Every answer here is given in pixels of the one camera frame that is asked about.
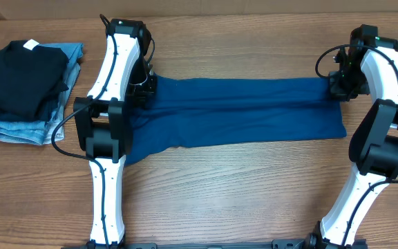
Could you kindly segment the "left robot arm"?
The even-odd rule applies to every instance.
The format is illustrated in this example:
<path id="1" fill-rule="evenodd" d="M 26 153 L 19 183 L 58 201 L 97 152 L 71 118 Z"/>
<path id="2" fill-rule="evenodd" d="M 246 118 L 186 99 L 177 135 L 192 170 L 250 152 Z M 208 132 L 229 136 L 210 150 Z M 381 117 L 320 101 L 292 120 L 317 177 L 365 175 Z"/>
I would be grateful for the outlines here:
<path id="1" fill-rule="evenodd" d="M 145 55 L 154 43 L 142 21 L 104 20 L 107 48 L 99 75 L 73 105 L 79 146 L 90 160 L 93 226 L 86 248 L 123 248 L 122 173 L 133 146 L 131 113 L 157 91 Z"/>

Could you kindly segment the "blue polo shirt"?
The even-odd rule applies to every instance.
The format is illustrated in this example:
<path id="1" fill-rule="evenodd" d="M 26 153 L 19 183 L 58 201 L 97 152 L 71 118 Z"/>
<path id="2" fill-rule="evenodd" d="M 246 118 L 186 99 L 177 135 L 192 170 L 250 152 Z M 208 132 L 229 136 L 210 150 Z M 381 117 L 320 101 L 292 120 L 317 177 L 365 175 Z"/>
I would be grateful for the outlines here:
<path id="1" fill-rule="evenodd" d="M 275 80 L 159 76 L 155 98 L 134 109 L 126 164 L 170 147 L 344 138 L 341 105 L 319 77 Z"/>

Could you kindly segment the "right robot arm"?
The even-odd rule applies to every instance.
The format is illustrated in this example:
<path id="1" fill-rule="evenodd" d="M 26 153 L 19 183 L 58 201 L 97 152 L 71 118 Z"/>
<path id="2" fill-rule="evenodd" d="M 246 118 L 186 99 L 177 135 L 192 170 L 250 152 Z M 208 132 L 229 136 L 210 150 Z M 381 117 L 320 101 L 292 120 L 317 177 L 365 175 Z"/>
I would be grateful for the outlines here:
<path id="1" fill-rule="evenodd" d="M 355 240 L 357 230 L 380 193 L 398 184 L 398 41 L 363 24 L 335 50 L 339 69 L 327 76 L 331 97 L 370 95 L 372 106 L 352 135 L 352 166 L 340 195 L 297 248 L 367 248 Z"/>

